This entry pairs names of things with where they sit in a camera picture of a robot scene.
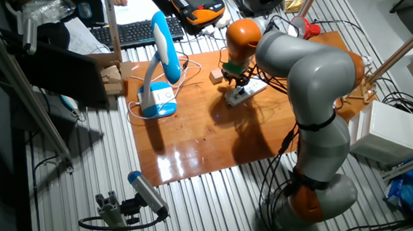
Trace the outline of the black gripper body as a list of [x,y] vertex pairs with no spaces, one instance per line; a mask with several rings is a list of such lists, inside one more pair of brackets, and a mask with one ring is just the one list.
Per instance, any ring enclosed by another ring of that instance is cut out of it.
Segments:
[[230,83],[232,80],[235,81],[235,84],[243,84],[247,85],[249,78],[245,76],[244,74],[241,74],[240,76],[234,75],[232,73],[226,73],[226,80],[228,83]]

